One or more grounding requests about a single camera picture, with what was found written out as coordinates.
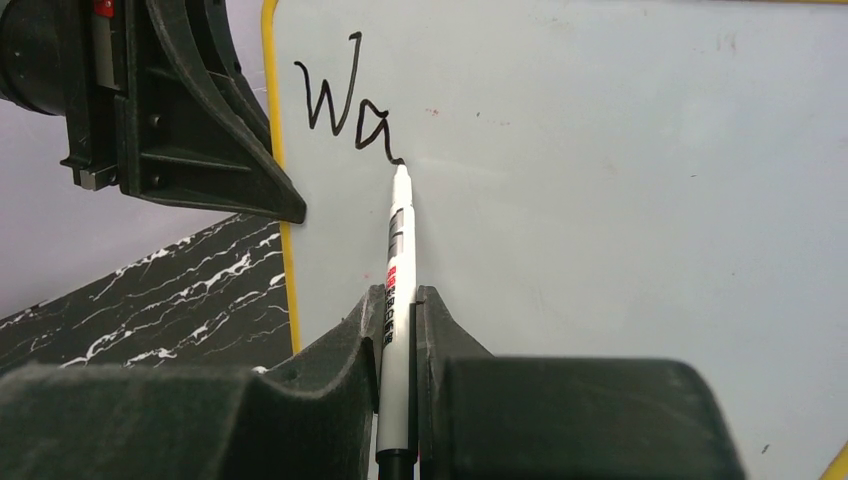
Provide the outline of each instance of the black ink writing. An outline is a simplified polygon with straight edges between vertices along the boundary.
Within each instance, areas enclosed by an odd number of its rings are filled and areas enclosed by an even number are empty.
[[[315,130],[315,127],[318,125],[318,117],[321,115],[321,109],[326,103],[328,114],[330,116],[330,130],[333,132],[333,136],[336,137],[344,129],[348,113],[350,113],[350,105],[353,100],[353,90],[356,86],[356,74],[359,69],[359,52],[362,44],[362,32],[352,33],[350,37],[348,37],[348,40],[353,40],[355,42],[353,46],[353,63],[350,70],[350,82],[347,87],[347,97],[345,98],[342,114],[338,120],[336,120],[336,108],[333,104],[333,92],[330,88],[330,82],[328,82],[326,78],[321,82],[321,90],[318,92],[318,100],[313,105],[312,82],[309,80],[309,69],[306,68],[306,65],[304,65],[303,62],[294,62],[295,66],[300,68],[303,72],[303,81],[306,84],[306,112],[307,119],[309,120],[309,128],[311,130]],[[365,139],[363,139],[362,129],[365,125],[365,114],[369,111],[372,115],[379,119],[379,122],[374,130],[365,137]],[[394,155],[392,155],[392,141],[391,133],[389,131],[388,117],[388,110],[380,110],[376,105],[374,105],[374,102],[367,98],[363,98],[362,101],[359,102],[359,116],[356,121],[356,138],[354,140],[354,147],[357,150],[362,150],[368,145],[374,143],[380,134],[383,134],[383,150],[386,153],[386,158],[389,162],[394,164],[403,163],[402,158],[395,158]]]

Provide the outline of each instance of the black bracket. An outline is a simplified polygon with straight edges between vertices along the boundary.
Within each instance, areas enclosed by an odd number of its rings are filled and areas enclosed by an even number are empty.
[[[224,0],[0,0],[0,98],[66,117],[84,188],[305,219]]]

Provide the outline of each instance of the white marker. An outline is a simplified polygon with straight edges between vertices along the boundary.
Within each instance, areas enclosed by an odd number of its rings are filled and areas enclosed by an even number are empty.
[[[377,464],[381,480],[412,480],[418,460],[415,210],[412,179],[403,160],[397,165],[389,212],[386,318],[377,417]]]

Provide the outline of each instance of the red label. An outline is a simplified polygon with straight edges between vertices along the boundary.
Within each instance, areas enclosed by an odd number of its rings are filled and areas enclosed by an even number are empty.
[[[116,0],[94,0],[94,13],[101,17],[113,18],[115,16]]]

